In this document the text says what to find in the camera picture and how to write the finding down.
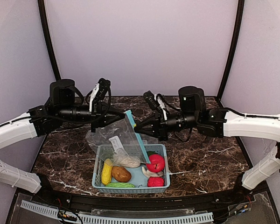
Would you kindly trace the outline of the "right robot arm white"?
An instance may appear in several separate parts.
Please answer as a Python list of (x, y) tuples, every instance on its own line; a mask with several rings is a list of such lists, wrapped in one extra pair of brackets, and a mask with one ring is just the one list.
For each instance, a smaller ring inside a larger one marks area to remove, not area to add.
[(204, 91), (185, 86), (178, 91), (180, 107), (169, 107), (175, 113), (168, 114), (168, 103), (161, 94), (147, 91), (143, 97), (153, 113), (138, 123), (134, 130), (161, 141), (169, 133), (195, 128), (198, 133), (210, 137), (244, 137), (272, 140), (273, 149), (257, 165), (238, 176), (235, 190), (251, 191), (266, 178), (280, 171), (280, 114), (263, 115), (240, 113), (231, 108), (207, 109)]

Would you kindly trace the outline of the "green cucumber toy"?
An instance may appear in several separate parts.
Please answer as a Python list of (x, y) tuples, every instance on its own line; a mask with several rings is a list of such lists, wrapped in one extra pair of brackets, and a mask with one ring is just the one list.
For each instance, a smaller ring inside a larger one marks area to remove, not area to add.
[(135, 188), (133, 184), (128, 182), (111, 182), (106, 185), (107, 188)]

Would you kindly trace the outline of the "right black frame post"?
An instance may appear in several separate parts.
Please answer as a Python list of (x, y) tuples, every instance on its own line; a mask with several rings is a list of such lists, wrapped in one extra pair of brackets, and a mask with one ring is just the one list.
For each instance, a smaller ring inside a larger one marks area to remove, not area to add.
[(235, 18), (235, 23), (234, 23), (234, 29), (232, 33), (232, 38), (231, 38), (231, 44), (230, 44), (230, 49), (229, 53), (227, 56), (226, 60), (226, 65), (224, 68), (223, 76), (221, 79), (221, 83), (219, 86), (219, 90), (217, 93), (217, 99), (219, 101), (222, 100), (224, 90), (227, 85), (227, 81), (229, 78), (229, 74), (231, 71), (231, 66), (233, 63), (233, 59), (235, 56), (236, 48), (237, 48), (237, 43), (238, 43), (238, 38), (240, 34), (240, 28), (241, 28), (241, 23), (242, 23), (242, 17), (243, 17), (243, 12), (244, 12), (244, 7), (245, 7), (245, 0), (238, 0), (238, 6), (237, 6), (237, 11), (236, 11), (236, 18)]

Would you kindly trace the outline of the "green round fruit toy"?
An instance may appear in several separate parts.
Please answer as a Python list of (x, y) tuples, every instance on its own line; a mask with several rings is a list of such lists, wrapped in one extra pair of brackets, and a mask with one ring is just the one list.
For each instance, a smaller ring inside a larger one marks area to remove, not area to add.
[(153, 154), (156, 154), (156, 152), (153, 152), (153, 151), (148, 151), (148, 152), (147, 152), (147, 155), (148, 155), (148, 156), (151, 156), (151, 155), (153, 155)]

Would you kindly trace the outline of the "left black frame post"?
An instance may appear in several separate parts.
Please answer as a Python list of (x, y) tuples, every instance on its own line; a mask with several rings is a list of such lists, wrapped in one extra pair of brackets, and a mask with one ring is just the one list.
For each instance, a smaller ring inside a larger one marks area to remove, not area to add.
[(56, 56), (54, 53), (53, 44), (52, 44), (52, 40), (51, 40), (51, 36), (50, 36), (45, 1), (38, 0), (37, 3), (38, 3), (39, 15), (40, 15), (40, 20), (41, 20), (41, 25), (42, 25), (43, 36), (44, 36), (44, 40), (45, 40), (45, 44), (46, 44), (46, 48), (47, 48), (47, 53), (49, 55), (49, 60), (50, 60), (51, 67), (53, 70), (54, 78), (56, 81), (58, 81), (61, 79), (61, 75), (60, 75), (59, 68), (57, 65)]

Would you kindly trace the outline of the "brown potato toy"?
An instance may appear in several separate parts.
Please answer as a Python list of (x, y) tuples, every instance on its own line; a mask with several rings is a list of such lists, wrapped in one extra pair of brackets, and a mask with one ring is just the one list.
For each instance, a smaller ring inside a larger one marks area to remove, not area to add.
[(112, 168), (112, 177), (118, 182), (128, 182), (132, 175), (125, 167), (114, 166)]

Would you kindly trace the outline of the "black aluminium frame rail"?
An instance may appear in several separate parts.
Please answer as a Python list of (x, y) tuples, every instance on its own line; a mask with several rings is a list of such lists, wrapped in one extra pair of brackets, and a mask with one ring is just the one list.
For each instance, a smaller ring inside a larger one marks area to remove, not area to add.
[(205, 194), (182, 197), (157, 197), (157, 198), (122, 198), (70, 194), (60, 191), (51, 191), (37, 194), (33, 199), (38, 202), (62, 206), (70, 210), (169, 210), (193, 207), (196, 210), (225, 210), (229, 205), (238, 204), (227, 197), (230, 191), (218, 194)]

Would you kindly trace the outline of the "red raspberry toy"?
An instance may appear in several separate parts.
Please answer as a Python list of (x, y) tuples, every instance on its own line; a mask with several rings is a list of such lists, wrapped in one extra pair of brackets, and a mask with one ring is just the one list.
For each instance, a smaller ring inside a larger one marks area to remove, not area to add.
[(161, 177), (150, 177), (147, 181), (148, 187), (163, 187), (164, 179)]

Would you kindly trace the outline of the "yellow corn toy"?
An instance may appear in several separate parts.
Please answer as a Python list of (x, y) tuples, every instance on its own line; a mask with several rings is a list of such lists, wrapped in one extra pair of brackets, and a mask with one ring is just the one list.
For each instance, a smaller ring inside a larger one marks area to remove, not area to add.
[(101, 171), (101, 182), (104, 185), (111, 183), (112, 180), (112, 161), (110, 159), (106, 159), (103, 165), (103, 169)]

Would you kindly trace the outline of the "white mushroom toy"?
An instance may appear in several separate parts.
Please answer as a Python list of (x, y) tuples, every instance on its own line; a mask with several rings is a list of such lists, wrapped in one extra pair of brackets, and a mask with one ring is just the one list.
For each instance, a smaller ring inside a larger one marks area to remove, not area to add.
[(142, 167), (142, 173), (145, 177), (150, 178), (150, 177), (163, 177), (164, 176), (164, 172), (160, 171), (158, 173), (154, 173), (149, 171), (148, 169), (145, 169), (145, 167)]

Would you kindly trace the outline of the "clear zip top bag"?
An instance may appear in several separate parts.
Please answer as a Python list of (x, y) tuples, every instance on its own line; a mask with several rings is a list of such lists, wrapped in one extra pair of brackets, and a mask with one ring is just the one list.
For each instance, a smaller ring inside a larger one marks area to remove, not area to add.
[(95, 132), (88, 131), (85, 138), (89, 147), (105, 161), (116, 154), (138, 157), (141, 163), (149, 163), (140, 134), (134, 131), (136, 123), (130, 110), (125, 111), (125, 118), (114, 124), (98, 128)]

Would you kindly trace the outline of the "white bitter gourd toy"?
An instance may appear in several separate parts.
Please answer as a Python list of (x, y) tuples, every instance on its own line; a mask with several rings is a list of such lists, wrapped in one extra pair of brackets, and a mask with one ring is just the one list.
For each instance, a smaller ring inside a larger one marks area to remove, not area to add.
[(113, 156), (114, 166), (122, 166), (128, 168), (137, 168), (141, 165), (138, 157), (116, 154)]

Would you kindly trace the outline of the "red apple toy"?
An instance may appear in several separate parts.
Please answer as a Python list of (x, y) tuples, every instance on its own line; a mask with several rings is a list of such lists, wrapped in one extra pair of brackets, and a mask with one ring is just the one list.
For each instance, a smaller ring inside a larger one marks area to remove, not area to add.
[(149, 156), (150, 163), (146, 164), (149, 171), (153, 173), (161, 172), (165, 168), (165, 160), (161, 155), (152, 154)]

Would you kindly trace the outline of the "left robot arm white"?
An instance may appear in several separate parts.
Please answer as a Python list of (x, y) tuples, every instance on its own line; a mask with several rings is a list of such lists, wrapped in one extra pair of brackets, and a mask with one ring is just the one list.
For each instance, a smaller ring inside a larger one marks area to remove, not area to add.
[[(111, 82), (99, 79), (85, 97), (72, 79), (52, 82), (44, 105), (29, 109), (19, 117), (0, 124), (0, 149), (14, 143), (47, 135), (64, 123), (91, 126), (91, 132), (124, 119), (125, 114), (111, 106)], [(0, 182), (36, 194), (49, 187), (46, 177), (25, 172), (0, 160)]]

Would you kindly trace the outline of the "clear zip bag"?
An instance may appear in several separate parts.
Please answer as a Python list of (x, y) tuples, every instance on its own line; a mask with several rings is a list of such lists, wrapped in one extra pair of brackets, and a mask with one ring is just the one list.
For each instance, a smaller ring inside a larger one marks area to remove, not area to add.
[(144, 145), (150, 145), (150, 144), (158, 144), (159, 141), (157, 138), (148, 137), (148, 138), (142, 138), (142, 142)]
[(85, 138), (89, 147), (105, 161), (116, 154), (138, 157), (141, 163), (149, 163), (140, 134), (134, 131), (136, 123), (130, 110), (125, 111), (125, 118), (114, 124), (98, 128), (95, 132), (88, 131)]

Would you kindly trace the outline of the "black frame post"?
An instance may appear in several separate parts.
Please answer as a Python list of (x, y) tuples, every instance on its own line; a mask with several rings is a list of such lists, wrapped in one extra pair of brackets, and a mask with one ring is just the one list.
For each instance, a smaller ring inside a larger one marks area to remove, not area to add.
[(57, 65), (56, 56), (54, 53), (53, 44), (52, 44), (52, 40), (51, 40), (51, 36), (50, 36), (45, 1), (38, 0), (37, 3), (38, 3), (39, 15), (40, 15), (40, 20), (41, 20), (41, 25), (42, 25), (43, 36), (44, 36), (44, 40), (45, 40), (45, 44), (46, 44), (46, 48), (47, 48), (47, 53), (49, 55), (49, 60), (50, 60), (51, 67), (53, 70), (54, 78), (56, 81), (58, 81), (61, 79), (61, 75), (60, 75), (59, 68)]
[(242, 23), (242, 17), (243, 17), (243, 12), (244, 12), (244, 7), (245, 7), (245, 0), (238, 0), (238, 6), (237, 6), (237, 11), (236, 11), (236, 18), (235, 18), (235, 23), (234, 23), (234, 29), (232, 33), (232, 38), (231, 38), (231, 44), (230, 44), (230, 49), (229, 53), (227, 56), (226, 60), (226, 65), (224, 68), (223, 76), (221, 79), (221, 83), (219, 86), (219, 90), (217, 93), (217, 99), (219, 101), (222, 100), (224, 90), (227, 85), (227, 81), (229, 78), (229, 74), (231, 71), (231, 66), (233, 63), (233, 59), (235, 56), (236, 48), (237, 48), (237, 43), (238, 43), (238, 38), (240, 34), (240, 28), (241, 28), (241, 23)]

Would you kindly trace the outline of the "light blue plastic basket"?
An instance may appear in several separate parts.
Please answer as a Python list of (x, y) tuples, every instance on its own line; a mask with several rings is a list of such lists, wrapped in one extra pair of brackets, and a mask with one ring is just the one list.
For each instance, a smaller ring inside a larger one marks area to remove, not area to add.
[(165, 168), (163, 169), (164, 175), (162, 176), (164, 180), (163, 186), (160, 187), (149, 187), (147, 186), (148, 178), (142, 173), (142, 167), (137, 168), (127, 168), (131, 173), (132, 177), (127, 183), (120, 183), (112, 178), (111, 187), (105, 186), (101, 182), (101, 173), (104, 166), (104, 161), (96, 156), (95, 165), (92, 176), (92, 186), (96, 188), (101, 193), (111, 193), (111, 194), (154, 194), (163, 193), (170, 186), (170, 176), (167, 160), (166, 147), (163, 144), (145, 144), (146, 151), (155, 152), (161, 155), (165, 159)]

